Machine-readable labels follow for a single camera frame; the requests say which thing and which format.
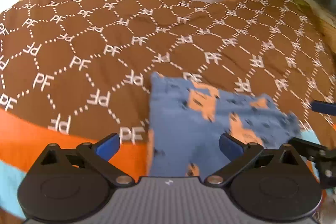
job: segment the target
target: brown blanket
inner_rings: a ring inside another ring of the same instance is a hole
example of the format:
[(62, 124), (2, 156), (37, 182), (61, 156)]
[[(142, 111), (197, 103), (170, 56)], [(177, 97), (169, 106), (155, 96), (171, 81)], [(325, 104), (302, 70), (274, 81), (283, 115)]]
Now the brown blanket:
[(273, 97), (324, 145), (334, 68), (292, 0), (23, 0), (3, 12), (1, 106), (64, 134), (147, 140), (149, 76)]

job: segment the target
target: orange fabric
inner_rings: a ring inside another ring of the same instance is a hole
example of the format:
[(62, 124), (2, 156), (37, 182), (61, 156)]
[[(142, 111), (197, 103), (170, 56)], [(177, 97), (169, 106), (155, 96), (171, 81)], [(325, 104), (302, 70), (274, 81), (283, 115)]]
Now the orange fabric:
[[(96, 141), (63, 135), (0, 110), (0, 160), (23, 172), (28, 172), (49, 143), (58, 143), (62, 149), (70, 149), (83, 142)], [(145, 144), (125, 143), (120, 146), (110, 163), (138, 180), (139, 176), (146, 174), (146, 158)]]
[[(320, 180), (316, 177), (315, 173), (314, 173), (314, 170), (313, 170), (313, 165), (311, 163), (310, 160), (307, 160), (306, 161), (306, 165), (308, 166), (309, 170), (312, 172), (312, 174), (314, 175), (315, 179), (317, 180), (318, 183), (320, 183)], [(323, 204), (323, 201), (325, 200), (327, 196), (327, 191), (326, 190), (322, 190), (322, 201), (321, 201), (321, 204)]]
[(197, 82), (193, 82), (193, 85), (196, 89), (209, 90), (210, 96), (197, 90), (191, 90), (189, 92), (188, 107), (196, 111), (201, 111), (204, 119), (214, 122), (216, 114), (216, 100), (219, 97), (218, 89), (213, 86)]
[(263, 145), (263, 141), (256, 136), (256, 134), (251, 129), (243, 128), (243, 124), (239, 116), (235, 113), (229, 114), (229, 121), (231, 126), (230, 135), (242, 143), (255, 142), (260, 145)]

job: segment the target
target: blue cloth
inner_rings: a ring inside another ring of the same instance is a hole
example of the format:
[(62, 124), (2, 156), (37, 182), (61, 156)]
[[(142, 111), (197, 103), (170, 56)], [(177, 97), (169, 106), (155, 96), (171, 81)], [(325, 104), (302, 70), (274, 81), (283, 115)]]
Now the blue cloth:
[[(150, 99), (150, 127), (154, 131), (154, 153), (150, 176), (185, 176), (189, 163), (199, 167), (200, 177), (222, 168), (230, 161), (219, 149), (220, 136), (230, 131), (229, 115), (236, 113), (243, 128), (251, 129), (263, 146), (277, 149), (290, 138), (299, 137), (294, 114), (283, 114), (272, 99), (268, 108), (251, 107), (259, 98), (219, 90), (215, 121), (202, 117), (201, 111), (188, 107), (189, 91), (198, 90), (191, 81), (162, 77), (153, 73)], [(209, 90), (198, 90), (210, 95)]]
[(21, 219), (26, 217), (17, 200), (17, 190), (25, 176), (25, 172), (0, 160), (0, 208)]

